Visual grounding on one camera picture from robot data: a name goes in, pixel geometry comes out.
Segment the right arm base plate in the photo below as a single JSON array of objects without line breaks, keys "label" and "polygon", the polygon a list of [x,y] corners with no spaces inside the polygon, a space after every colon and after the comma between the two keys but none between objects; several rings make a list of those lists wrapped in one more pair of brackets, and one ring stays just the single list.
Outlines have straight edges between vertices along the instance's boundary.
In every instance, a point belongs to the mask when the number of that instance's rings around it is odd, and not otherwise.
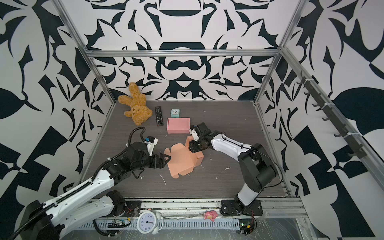
[{"label": "right arm base plate", "polygon": [[235,198],[234,200],[222,200],[220,213],[223,216],[262,216],[263,208],[259,200],[253,200],[249,205],[245,206],[242,202]]}]

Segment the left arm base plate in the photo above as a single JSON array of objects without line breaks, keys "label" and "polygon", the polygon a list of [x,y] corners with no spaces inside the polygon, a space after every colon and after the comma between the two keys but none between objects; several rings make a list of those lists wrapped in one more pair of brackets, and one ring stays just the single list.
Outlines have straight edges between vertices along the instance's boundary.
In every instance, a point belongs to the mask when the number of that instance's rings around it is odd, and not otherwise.
[{"label": "left arm base plate", "polygon": [[130,218],[138,217],[141,211],[141,201],[126,201],[124,204],[119,204],[114,207],[112,212],[103,218]]}]

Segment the pink cardboard box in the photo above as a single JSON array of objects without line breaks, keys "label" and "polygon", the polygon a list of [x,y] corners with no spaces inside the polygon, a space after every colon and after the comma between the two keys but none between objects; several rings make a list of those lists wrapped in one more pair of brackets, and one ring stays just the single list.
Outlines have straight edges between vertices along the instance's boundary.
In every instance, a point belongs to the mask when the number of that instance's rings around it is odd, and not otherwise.
[{"label": "pink cardboard box", "polygon": [[190,118],[168,118],[167,133],[189,134],[190,126]]}]

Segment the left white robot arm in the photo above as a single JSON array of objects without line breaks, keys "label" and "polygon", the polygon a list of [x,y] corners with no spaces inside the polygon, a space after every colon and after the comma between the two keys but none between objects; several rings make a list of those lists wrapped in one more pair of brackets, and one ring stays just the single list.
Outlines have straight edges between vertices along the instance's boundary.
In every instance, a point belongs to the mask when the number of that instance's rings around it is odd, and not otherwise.
[{"label": "left white robot arm", "polygon": [[67,193],[44,203],[27,206],[20,227],[9,237],[27,240],[59,240],[77,227],[108,215],[120,216],[126,201],[111,188],[146,168],[162,169],[171,156],[152,153],[153,144],[135,142],[102,163],[94,175]]}]

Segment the orange cardboard box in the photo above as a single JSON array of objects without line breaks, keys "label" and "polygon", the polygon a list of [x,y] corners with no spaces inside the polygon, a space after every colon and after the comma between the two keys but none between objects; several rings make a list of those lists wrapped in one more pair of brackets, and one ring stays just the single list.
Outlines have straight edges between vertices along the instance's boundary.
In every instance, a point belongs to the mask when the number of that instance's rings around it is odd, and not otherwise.
[{"label": "orange cardboard box", "polygon": [[177,143],[170,149],[166,148],[164,151],[165,155],[171,157],[171,160],[167,163],[167,165],[170,170],[171,177],[174,179],[179,178],[179,176],[188,175],[203,161],[203,152],[192,153],[189,150],[190,141],[194,141],[193,136],[188,136],[184,145]]}]

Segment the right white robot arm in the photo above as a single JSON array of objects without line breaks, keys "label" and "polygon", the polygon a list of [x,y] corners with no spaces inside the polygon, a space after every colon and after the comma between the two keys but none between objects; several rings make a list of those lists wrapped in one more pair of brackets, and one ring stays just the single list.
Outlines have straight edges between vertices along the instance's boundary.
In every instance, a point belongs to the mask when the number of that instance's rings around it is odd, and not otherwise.
[{"label": "right white robot arm", "polygon": [[280,166],[269,157],[261,144],[243,144],[223,132],[211,131],[205,123],[192,125],[190,134],[193,136],[189,142],[190,152],[211,149],[239,163],[245,183],[236,195],[235,202],[242,208],[251,206],[274,178],[282,176]]}]

